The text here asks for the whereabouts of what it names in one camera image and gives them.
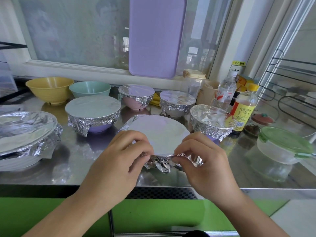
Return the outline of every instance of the water bottle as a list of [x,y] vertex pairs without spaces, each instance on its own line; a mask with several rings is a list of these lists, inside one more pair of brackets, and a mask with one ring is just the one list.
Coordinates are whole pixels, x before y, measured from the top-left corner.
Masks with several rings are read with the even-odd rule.
[[231,70],[228,73],[227,77],[218,85],[218,89],[212,106],[227,111],[237,88],[235,82],[236,75],[237,71]]

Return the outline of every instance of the green lid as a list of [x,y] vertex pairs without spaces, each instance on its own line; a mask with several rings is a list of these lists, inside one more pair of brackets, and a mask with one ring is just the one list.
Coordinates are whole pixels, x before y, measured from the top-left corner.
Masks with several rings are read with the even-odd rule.
[[259,133],[260,140],[264,143],[267,141],[291,151],[297,159],[306,159],[312,156],[313,146],[306,139],[290,131],[276,127],[262,127]]

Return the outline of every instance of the teal bowl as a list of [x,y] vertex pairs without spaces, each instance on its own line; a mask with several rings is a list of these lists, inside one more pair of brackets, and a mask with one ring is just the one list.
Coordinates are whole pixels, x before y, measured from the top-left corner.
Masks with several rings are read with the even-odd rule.
[[101,81],[81,81],[69,86],[75,98],[93,95],[108,96],[110,89],[110,84]]

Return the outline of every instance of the frosted glass window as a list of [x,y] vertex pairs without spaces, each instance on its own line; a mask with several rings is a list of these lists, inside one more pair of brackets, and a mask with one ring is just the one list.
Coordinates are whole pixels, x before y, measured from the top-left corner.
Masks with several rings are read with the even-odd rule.
[[[129,0],[13,2],[32,59],[128,69]],[[207,73],[230,2],[187,0],[177,75]]]

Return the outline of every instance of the cabinet door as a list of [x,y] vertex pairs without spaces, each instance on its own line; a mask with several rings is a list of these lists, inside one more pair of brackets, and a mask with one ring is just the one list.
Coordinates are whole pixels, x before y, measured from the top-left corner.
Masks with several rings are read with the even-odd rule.
[[[286,203],[255,202],[269,216]],[[222,211],[208,200],[126,199],[113,208],[113,219],[117,234],[168,232],[174,231],[174,226],[205,231],[234,230]]]
[[[0,235],[20,237],[55,209],[63,199],[0,198]],[[110,236],[108,215],[101,217],[84,237]]]

